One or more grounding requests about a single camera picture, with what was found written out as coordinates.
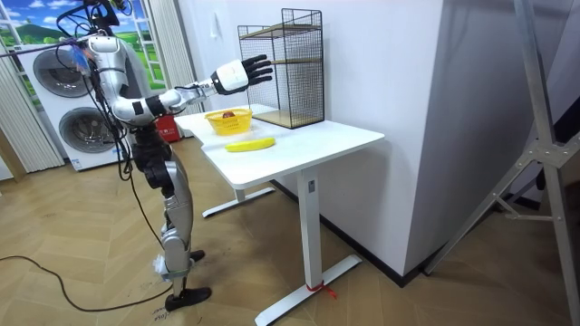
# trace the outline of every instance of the table top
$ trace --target table top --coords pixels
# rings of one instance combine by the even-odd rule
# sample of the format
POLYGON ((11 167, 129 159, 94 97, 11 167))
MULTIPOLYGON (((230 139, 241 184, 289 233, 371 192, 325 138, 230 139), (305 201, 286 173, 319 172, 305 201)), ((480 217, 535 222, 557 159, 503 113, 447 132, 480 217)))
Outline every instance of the table top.
POLYGON ((206 113, 176 117, 182 129, 193 132, 201 150, 234 189, 246 189, 333 158, 371 146, 384 139, 379 132, 323 121, 298 129, 286 129, 252 119, 250 130, 232 136, 219 136, 205 119, 206 113), (229 143, 274 137, 268 149, 228 152, 229 143))

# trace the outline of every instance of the washing machine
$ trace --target washing machine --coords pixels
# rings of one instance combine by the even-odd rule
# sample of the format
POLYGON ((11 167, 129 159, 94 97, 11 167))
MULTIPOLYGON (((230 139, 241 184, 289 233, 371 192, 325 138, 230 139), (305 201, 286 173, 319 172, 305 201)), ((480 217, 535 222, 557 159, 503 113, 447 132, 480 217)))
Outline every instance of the washing machine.
MULTIPOLYGON (((17 50, 43 46, 22 45, 17 50)), ((56 51, 24 53, 18 58, 72 166, 78 171, 116 162, 113 136, 85 85, 86 82, 94 96, 91 83, 80 72, 63 67, 57 60, 56 51)), ((74 67, 70 46, 58 49, 58 59, 74 67)))

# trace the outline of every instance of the table foot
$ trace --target table foot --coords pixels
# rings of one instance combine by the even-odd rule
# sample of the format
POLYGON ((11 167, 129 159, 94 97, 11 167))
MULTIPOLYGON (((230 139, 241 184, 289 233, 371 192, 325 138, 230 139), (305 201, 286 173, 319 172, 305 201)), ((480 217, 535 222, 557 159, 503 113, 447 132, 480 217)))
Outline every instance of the table foot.
POLYGON ((234 199, 234 200, 232 200, 230 202, 227 202, 225 204, 222 204, 220 206, 215 206, 213 208, 210 208, 207 211, 201 213, 201 215, 204 218, 210 217, 210 216, 213 216, 214 214, 217 214, 217 213, 220 213, 222 211, 228 210, 230 208, 236 207, 238 205, 244 204, 247 201, 256 199, 258 197, 261 197, 263 195, 269 194, 269 193, 274 192, 274 191, 276 191, 274 188, 267 187, 267 188, 264 188, 262 190, 258 190, 255 193, 252 193, 252 194, 249 194, 249 195, 245 196, 245 199, 244 200, 234 199))
MULTIPOLYGON (((362 260, 356 254, 351 254, 344 258, 341 262, 329 268, 323 273, 324 284, 328 284, 338 276, 346 273, 348 270, 356 266, 362 260)), ((306 284, 301 286, 298 290, 288 294, 284 299, 274 303, 268 309, 260 312, 256 317, 257 326, 266 326, 282 317, 287 312, 290 312, 300 302, 306 300, 315 292, 311 292, 306 288, 306 284)))

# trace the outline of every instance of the robot finger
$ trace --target robot finger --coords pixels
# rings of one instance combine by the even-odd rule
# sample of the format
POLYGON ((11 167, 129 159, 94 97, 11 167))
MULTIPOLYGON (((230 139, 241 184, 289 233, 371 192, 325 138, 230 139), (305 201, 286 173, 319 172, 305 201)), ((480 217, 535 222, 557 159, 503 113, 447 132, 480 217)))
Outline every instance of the robot finger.
POLYGON ((264 77, 258 77, 258 78, 251 79, 250 83, 248 85, 256 85, 256 84, 259 84, 260 82, 267 82, 267 81, 272 81, 272 76, 264 76, 264 77))
POLYGON ((244 65, 244 68, 246 68, 247 66, 250 66, 250 65, 252 65, 252 63, 254 63, 254 62, 259 62, 259 61, 261 61, 261 60, 265 60, 266 58, 267 58, 267 57, 266 57, 266 55, 265 55, 265 54, 260 54, 260 55, 257 55, 257 56, 255 56, 255 57, 252 57, 252 58, 249 58, 249 59, 245 59, 245 60, 242 62, 242 64, 244 65))
POLYGON ((253 72, 253 71, 257 70, 257 69, 260 69, 260 68, 269 66, 270 64, 272 64, 272 62, 270 62, 269 60, 261 61, 261 62, 256 62, 256 63, 253 63, 250 66, 247 66, 246 67, 246 72, 253 72))
POLYGON ((270 73, 270 72, 273 72, 272 68, 261 69, 259 71, 250 72, 247 75, 247 78, 251 80, 252 78, 255 78, 257 76, 260 76, 260 75, 263 75, 263 74, 267 74, 267 73, 270 73))

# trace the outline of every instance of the curtain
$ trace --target curtain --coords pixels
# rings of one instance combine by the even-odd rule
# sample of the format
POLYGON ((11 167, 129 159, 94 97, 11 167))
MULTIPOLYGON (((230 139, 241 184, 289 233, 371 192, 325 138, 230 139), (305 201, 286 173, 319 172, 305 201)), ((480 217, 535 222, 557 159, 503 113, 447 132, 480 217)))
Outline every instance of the curtain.
MULTIPOLYGON (((196 80, 189 57, 187 38, 183 32, 179 8, 174 0, 146 0, 150 11, 151 29, 157 35, 161 60, 165 65, 168 88, 186 85, 196 80)), ((203 112, 200 104, 188 105, 179 115, 203 112)), ((193 136, 182 130, 186 137, 193 136)))
MULTIPOLYGON (((0 53, 6 53, 0 46, 0 53)), ((10 58, 0 59, 0 129, 26 172, 64 165, 10 58)))

